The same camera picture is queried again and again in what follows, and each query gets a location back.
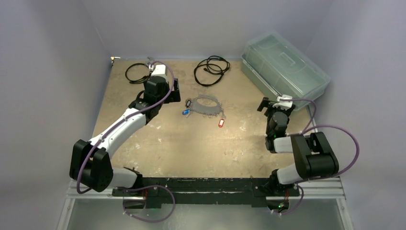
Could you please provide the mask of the large metal keyring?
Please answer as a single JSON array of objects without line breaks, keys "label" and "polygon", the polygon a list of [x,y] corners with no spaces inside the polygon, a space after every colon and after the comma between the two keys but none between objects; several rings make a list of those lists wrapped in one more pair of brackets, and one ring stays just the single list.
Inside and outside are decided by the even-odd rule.
[{"label": "large metal keyring", "polygon": [[[206,99],[214,103],[214,105],[205,105],[201,103],[201,100]],[[210,95],[199,95],[195,98],[189,99],[191,102],[189,105],[189,109],[193,112],[206,115],[206,116],[220,116],[220,118],[225,119],[226,115],[224,113],[224,109],[222,104],[218,101],[218,99],[214,96]]]}]

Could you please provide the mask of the red tagged key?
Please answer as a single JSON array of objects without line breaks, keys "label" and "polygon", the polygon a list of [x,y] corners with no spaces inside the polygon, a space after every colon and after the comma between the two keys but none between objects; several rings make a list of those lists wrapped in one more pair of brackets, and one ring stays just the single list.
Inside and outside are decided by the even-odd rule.
[{"label": "red tagged key", "polygon": [[224,115],[221,116],[219,123],[218,123],[218,127],[222,128],[224,126],[225,118],[226,117]]}]

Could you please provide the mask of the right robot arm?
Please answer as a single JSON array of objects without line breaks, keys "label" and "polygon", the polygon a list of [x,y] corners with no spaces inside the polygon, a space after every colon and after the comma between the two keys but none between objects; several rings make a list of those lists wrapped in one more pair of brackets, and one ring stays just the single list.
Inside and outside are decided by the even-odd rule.
[{"label": "right robot arm", "polygon": [[333,176],[338,173],[339,162],[326,135],[322,132],[310,135],[288,135],[286,130],[295,105],[271,101],[263,97],[257,111],[265,109],[267,118],[265,146],[270,153],[291,153],[293,164],[273,170],[269,179],[259,189],[280,195],[296,182]]}]

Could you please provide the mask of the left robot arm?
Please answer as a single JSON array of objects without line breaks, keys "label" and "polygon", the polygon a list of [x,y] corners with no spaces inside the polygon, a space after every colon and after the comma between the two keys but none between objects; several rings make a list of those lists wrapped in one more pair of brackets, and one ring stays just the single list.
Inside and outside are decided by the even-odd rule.
[{"label": "left robot arm", "polygon": [[72,151],[69,176],[96,192],[108,187],[124,188],[131,196],[142,192],[142,175],[130,168],[114,168],[111,158],[136,131],[146,126],[163,104],[180,102],[179,82],[170,85],[166,77],[152,76],[144,90],[130,103],[124,114],[92,139],[78,140]]}]

